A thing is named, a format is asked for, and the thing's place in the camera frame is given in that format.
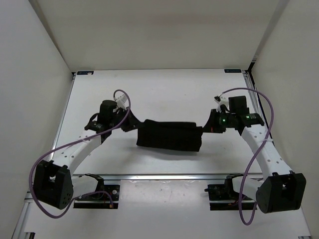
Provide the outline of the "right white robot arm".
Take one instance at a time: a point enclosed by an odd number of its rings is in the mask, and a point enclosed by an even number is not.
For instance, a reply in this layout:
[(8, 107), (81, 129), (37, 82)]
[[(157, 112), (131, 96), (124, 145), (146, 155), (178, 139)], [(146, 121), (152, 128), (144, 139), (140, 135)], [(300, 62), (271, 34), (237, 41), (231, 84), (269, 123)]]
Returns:
[(225, 196), (235, 199), (242, 193), (254, 200), (265, 214), (298, 210), (306, 179), (302, 173), (295, 173), (282, 159), (267, 136), (262, 118), (248, 110), (236, 114), (213, 109), (203, 131), (224, 133), (228, 128), (238, 131), (248, 144), (261, 168), (263, 180), (257, 181), (242, 174), (229, 175), (224, 183)]

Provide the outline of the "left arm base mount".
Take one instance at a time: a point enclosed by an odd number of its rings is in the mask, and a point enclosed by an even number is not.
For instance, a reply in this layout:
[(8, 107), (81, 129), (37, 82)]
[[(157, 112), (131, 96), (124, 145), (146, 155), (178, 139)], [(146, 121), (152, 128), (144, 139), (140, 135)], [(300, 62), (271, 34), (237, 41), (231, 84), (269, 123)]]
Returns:
[(120, 185), (107, 183), (95, 174), (84, 174), (74, 178), (75, 209), (117, 209)]

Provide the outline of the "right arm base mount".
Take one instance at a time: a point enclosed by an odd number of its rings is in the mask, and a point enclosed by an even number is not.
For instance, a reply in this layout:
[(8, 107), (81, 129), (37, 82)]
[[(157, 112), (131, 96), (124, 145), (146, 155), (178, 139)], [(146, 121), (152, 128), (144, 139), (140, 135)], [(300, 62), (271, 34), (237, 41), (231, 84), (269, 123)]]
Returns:
[(243, 174), (226, 176), (222, 184), (208, 184), (204, 189), (208, 193), (211, 211), (238, 211), (239, 193), (233, 190), (232, 179)]

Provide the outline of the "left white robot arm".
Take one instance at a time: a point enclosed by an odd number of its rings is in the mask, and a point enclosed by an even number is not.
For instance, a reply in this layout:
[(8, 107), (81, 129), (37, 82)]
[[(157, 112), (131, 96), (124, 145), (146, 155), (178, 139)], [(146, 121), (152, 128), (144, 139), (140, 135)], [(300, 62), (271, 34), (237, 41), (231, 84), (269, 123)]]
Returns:
[(50, 161), (40, 157), (32, 167), (29, 186), (36, 204), (40, 207), (45, 203), (67, 210), (75, 199), (109, 196), (102, 177), (92, 173), (75, 176), (74, 172), (113, 130), (120, 128), (128, 132), (143, 125), (129, 109), (119, 108), (93, 114), (78, 140), (61, 146), (62, 152)]

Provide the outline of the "black skirt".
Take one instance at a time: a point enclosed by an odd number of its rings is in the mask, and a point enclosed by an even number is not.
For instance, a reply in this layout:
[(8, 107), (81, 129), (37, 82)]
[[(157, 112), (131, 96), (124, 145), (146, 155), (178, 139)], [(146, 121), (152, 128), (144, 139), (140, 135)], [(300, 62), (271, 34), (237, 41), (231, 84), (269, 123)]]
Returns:
[(147, 119), (138, 129), (137, 145), (175, 151), (198, 152), (203, 130), (194, 122), (159, 122)]

